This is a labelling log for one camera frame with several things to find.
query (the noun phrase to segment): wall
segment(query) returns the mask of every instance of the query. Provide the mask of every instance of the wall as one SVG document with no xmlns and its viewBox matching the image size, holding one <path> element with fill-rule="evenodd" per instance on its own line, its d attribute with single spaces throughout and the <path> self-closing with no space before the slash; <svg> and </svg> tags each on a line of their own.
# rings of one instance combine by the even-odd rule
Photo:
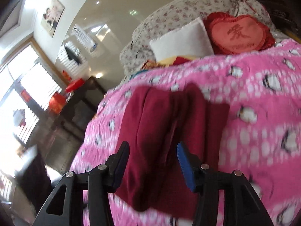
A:
<svg viewBox="0 0 301 226">
<path fill-rule="evenodd" d="M 33 35 L 34 39 L 40 45 L 50 61 L 52 63 L 55 63 L 60 46 L 65 39 L 66 33 L 79 9 L 82 7 L 86 0 L 59 0 L 65 6 L 65 10 L 61 16 L 53 38 L 51 38 L 51 36 L 43 29 L 40 24 L 45 6 L 49 0 L 42 0 L 42 2 L 40 1 L 41 0 L 39 0 L 37 8 L 38 12 Z"/>
<path fill-rule="evenodd" d="M 28 39 L 33 33 L 36 20 L 36 9 L 31 6 L 32 0 L 25 0 L 22 4 L 19 26 L 12 28 L 0 38 L 0 61 L 10 54 L 20 43 Z"/>
</svg>

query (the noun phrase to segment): framed picture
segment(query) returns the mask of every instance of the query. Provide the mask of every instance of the framed picture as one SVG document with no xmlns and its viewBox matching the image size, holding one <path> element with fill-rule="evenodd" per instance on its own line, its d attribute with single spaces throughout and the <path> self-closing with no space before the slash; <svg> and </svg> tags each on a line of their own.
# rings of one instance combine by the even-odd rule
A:
<svg viewBox="0 0 301 226">
<path fill-rule="evenodd" d="M 59 0 L 50 0 L 46 6 L 41 25 L 53 37 L 65 7 Z"/>
</svg>

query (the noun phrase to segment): heart pillow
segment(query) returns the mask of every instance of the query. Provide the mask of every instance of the heart pillow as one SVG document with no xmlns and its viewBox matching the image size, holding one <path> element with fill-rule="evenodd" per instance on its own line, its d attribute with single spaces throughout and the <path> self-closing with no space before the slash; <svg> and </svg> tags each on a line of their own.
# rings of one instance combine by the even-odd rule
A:
<svg viewBox="0 0 301 226">
<path fill-rule="evenodd" d="M 215 54 L 240 54 L 275 44 L 269 28 L 250 15 L 212 13 L 204 24 Z"/>
</svg>

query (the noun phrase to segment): dark red cloth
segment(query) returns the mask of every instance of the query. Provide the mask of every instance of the dark red cloth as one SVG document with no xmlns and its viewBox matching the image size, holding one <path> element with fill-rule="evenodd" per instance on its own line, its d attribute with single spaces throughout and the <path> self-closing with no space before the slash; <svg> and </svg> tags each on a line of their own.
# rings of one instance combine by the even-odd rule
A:
<svg viewBox="0 0 301 226">
<path fill-rule="evenodd" d="M 153 207 L 177 218 L 193 219 L 198 196 L 187 188 L 176 156 L 183 141 L 190 152 L 217 170 L 228 104 L 207 102 L 194 84 L 168 92 L 137 87 L 121 124 L 130 156 L 116 194 L 137 211 Z"/>
<path fill-rule="evenodd" d="M 275 39 L 273 38 L 272 34 L 270 33 L 270 29 L 269 27 L 267 27 L 266 25 L 262 24 L 261 22 L 257 21 L 255 18 L 249 16 L 249 15 L 243 15 L 243 16 L 238 16 L 238 17 L 233 17 L 227 13 L 223 13 L 223 12 L 217 12 L 217 13 L 211 13 L 209 14 L 209 16 L 207 17 L 207 19 L 204 20 L 204 25 L 205 25 L 205 28 L 206 28 L 206 31 L 207 31 L 207 34 L 210 38 L 210 41 L 211 41 L 211 44 L 212 44 L 212 48 L 213 48 L 213 51 L 215 54 L 236 54 L 234 52 L 230 52 L 228 50 L 225 50 L 224 48 L 218 46 L 216 43 L 215 43 L 215 39 L 213 38 L 212 36 L 212 26 L 214 24 L 216 24 L 217 22 L 222 22 L 222 21 L 226 21 L 228 19 L 239 19 L 239 18 L 243 18 L 243 17 L 250 17 L 252 19 L 254 19 L 257 24 L 263 29 L 264 31 L 264 37 L 265 37 L 265 40 L 264 40 L 264 43 L 262 46 L 260 46 L 260 48 L 258 49 L 259 51 L 261 50 L 265 50 L 265 49 L 268 49 L 270 47 L 272 47 L 274 44 L 275 44 Z"/>
<path fill-rule="evenodd" d="M 189 61 L 191 61 L 191 60 L 178 56 L 178 57 L 176 57 L 173 65 L 180 65 L 180 64 L 187 63 Z"/>
</svg>

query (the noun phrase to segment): floral bedspread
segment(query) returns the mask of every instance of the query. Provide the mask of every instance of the floral bedspread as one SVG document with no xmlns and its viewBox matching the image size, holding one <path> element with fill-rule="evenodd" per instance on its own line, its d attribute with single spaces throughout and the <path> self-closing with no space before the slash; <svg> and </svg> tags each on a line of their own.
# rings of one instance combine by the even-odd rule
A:
<svg viewBox="0 0 301 226">
<path fill-rule="evenodd" d="M 114 153 L 124 110 L 139 85 L 178 91 L 193 82 L 211 102 L 227 102 L 219 170 L 240 169 L 267 208 L 274 225 L 289 225 L 301 207 L 301 45 L 289 39 L 262 52 L 209 56 L 154 69 L 110 90 L 86 130 L 71 170 L 81 173 Z M 172 225 L 155 210 L 135 212 L 109 195 L 116 226 Z M 223 220 L 221 196 L 218 225 Z M 89 225 L 85 210 L 85 225 Z"/>
</svg>

